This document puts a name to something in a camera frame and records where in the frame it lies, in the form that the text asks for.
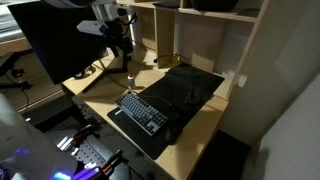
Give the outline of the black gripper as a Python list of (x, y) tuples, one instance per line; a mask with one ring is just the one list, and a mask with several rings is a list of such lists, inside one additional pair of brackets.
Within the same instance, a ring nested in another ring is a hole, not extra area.
[(107, 32), (105, 33), (107, 47), (111, 49), (115, 57), (119, 56), (118, 49), (124, 54), (130, 54), (133, 51), (132, 42), (127, 36), (129, 25), (120, 19), (106, 23)]

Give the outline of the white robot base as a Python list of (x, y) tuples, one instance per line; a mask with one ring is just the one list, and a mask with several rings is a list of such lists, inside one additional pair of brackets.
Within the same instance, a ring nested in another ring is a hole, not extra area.
[(73, 175), (77, 160), (61, 151), (27, 122), (0, 94), (0, 162), (25, 180), (50, 180), (55, 173)]

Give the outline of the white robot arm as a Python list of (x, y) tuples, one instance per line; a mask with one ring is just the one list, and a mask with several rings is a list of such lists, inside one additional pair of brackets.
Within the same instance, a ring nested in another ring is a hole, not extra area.
[(124, 49), (124, 36), (130, 27), (137, 21), (133, 10), (126, 5), (120, 5), (116, 0), (44, 0), (46, 3), (61, 9), (91, 7), (95, 20), (82, 20), (76, 28), (92, 35), (103, 36), (106, 46), (111, 49), (114, 56), (118, 56), (118, 48)]

